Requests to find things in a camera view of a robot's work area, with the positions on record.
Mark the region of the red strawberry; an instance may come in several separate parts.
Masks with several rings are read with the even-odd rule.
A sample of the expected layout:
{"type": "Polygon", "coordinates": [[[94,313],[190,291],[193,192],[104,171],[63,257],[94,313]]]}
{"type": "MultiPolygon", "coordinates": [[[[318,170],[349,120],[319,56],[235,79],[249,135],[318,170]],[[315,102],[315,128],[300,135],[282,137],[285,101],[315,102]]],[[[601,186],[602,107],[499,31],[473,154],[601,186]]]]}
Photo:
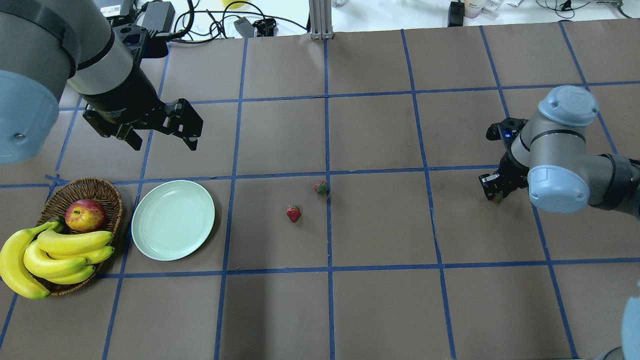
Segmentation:
{"type": "Polygon", "coordinates": [[[290,205],[286,208],[286,216],[291,223],[297,223],[302,213],[297,205],[290,205]]]}
{"type": "Polygon", "coordinates": [[[314,184],[313,190],[320,196],[326,196],[329,193],[329,184],[325,180],[319,180],[314,184]]]}

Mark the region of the light green plate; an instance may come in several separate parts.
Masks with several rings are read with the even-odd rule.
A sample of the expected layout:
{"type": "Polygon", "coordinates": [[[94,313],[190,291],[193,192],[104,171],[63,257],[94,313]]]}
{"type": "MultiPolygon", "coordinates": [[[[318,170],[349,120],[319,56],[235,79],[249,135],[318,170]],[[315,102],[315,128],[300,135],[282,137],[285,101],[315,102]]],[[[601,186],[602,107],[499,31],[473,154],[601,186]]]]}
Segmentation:
{"type": "Polygon", "coordinates": [[[131,236],[137,249],[156,261],[182,259],[209,237],[215,203],[205,187],[188,180],[162,183],[134,210],[131,236]]]}

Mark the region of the black laptop power brick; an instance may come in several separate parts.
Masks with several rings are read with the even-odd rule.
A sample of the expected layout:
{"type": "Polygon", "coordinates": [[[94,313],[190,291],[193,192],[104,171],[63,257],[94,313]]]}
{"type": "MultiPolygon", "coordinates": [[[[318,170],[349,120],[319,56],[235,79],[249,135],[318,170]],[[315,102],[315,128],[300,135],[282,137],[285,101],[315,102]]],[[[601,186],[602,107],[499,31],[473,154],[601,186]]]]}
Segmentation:
{"type": "Polygon", "coordinates": [[[160,34],[167,34],[171,30],[175,9],[169,1],[154,0],[142,5],[141,14],[140,27],[160,34]]]}

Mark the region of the red apple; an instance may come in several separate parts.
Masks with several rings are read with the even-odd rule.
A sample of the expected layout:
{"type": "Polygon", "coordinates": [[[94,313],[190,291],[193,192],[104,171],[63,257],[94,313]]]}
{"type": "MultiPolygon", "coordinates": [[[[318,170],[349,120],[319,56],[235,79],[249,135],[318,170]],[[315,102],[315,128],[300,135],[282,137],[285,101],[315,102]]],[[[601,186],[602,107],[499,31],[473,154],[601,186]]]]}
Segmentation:
{"type": "Polygon", "coordinates": [[[77,200],[67,208],[64,221],[74,231],[87,233],[99,230],[107,219],[106,210],[101,203],[94,199],[77,200]]]}

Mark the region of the white paper cup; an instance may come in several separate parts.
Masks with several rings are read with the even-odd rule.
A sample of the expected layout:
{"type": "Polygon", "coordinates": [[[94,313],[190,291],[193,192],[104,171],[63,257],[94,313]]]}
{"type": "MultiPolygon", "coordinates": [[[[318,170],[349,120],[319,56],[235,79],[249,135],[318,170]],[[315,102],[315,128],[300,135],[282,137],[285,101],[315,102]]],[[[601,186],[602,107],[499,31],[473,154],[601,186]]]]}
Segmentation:
{"type": "Polygon", "coordinates": [[[464,17],[467,19],[475,19],[485,6],[487,0],[464,0],[464,17]]]}

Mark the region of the black power adapter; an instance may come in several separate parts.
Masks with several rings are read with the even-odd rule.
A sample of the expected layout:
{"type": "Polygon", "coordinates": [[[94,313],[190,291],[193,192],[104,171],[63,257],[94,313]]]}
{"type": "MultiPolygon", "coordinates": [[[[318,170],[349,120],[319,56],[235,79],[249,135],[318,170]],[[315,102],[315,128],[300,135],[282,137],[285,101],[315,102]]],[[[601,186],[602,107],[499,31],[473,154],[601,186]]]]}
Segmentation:
{"type": "Polygon", "coordinates": [[[446,27],[462,27],[465,13],[465,4],[461,0],[451,1],[448,7],[446,27]]]}

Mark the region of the yellow banana bunch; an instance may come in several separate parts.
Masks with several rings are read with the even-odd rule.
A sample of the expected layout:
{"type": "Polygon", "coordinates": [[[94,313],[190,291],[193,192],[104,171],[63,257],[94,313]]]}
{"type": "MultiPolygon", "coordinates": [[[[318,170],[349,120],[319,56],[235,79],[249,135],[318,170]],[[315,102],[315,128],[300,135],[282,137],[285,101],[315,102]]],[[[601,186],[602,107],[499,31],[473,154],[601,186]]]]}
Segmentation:
{"type": "Polygon", "coordinates": [[[32,300],[68,293],[92,280],[115,249],[114,234],[98,230],[62,234],[51,221],[23,228],[1,246],[1,278],[19,296],[32,300]]]}

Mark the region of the aluminium frame post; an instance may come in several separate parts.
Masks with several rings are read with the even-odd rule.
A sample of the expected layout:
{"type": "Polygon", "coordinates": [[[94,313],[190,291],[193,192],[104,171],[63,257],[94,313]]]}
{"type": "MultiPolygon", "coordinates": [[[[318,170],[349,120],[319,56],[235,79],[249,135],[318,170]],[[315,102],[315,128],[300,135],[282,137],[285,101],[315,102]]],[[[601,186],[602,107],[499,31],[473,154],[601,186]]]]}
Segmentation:
{"type": "Polygon", "coordinates": [[[332,24],[332,1],[309,0],[310,38],[328,40],[334,38],[332,24]]]}

